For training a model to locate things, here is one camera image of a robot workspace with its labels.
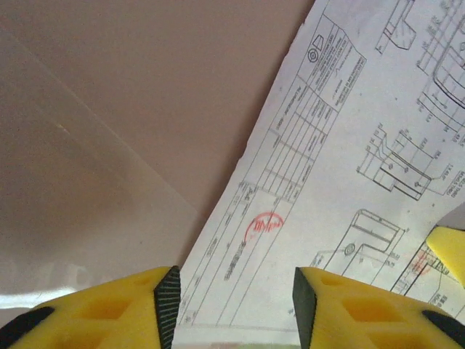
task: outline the mechanical part drawing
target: mechanical part drawing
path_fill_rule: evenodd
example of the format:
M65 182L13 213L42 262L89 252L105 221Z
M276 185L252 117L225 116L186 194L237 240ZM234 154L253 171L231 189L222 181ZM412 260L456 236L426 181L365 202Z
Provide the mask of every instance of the mechanical part drawing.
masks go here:
M394 248L405 229L365 209L357 211L334 251L320 251L311 266L376 283L398 260Z
M389 17L384 30L376 44L376 51L384 53L389 42L399 49L410 49L416 37L416 32L406 22L415 0L398 0Z
M427 174L432 162L440 156L423 150L424 144L415 144L407 131L400 131L395 141L388 146L387 134L378 127L366 148L366 155L357 172L382 188L404 193L419 200L426 190L444 195L450 183L446 181L453 166L447 165L439 177Z
M431 41L417 66L430 77L418 98L421 108L457 134L465 125L465 17L462 1L442 6L428 27ZM458 142L461 135L454 137Z
M391 288L394 293L434 304L465 321L465 294L434 252L422 243Z

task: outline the black rubber edge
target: black rubber edge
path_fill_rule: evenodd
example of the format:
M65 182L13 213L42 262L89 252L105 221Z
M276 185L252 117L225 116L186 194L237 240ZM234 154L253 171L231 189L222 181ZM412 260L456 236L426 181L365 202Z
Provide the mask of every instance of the black rubber edge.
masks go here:
M465 326L460 322L443 315L434 310L423 310L421 312L428 320L430 320L438 329L444 332L455 343L465 348Z
M292 300L297 320L300 346L309 349L317 310L317 295L300 268L296 268Z
M181 303L181 278L179 267L172 267L153 290L158 337L161 349L171 349Z
M11 320L0 328L0 349L7 349L14 345L53 312L54 308L43 307L28 311Z

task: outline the red circular stamp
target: red circular stamp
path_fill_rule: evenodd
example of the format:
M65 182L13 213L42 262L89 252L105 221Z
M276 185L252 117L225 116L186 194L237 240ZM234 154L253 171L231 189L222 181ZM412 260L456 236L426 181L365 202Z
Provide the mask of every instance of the red circular stamp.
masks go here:
M284 220L281 216L274 212L265 212L256 216L248 225L244 241L247 242L258 236L260 233L269 233L274 229L279 229L283 226Z

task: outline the red stamp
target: red stamp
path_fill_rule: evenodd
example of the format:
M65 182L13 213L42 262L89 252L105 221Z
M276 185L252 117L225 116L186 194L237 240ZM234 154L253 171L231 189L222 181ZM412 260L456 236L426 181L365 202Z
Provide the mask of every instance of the red stamp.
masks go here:
M246 230L244 241L251 240L260 233L269 233L283 226L284 220L274 212L261 213L251 221Z
M431 265L428 264L428 253L420 251L413 261L412 270L420 275L424 275L431 270Z

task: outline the white paper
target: white paper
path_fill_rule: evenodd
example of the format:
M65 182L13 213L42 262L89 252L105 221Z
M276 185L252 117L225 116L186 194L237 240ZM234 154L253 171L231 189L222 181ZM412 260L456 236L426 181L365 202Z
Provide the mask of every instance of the white paper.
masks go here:
M427 248L464 200L462 1L317 1L182 269L176 342L298 344L296 266L439 305Z

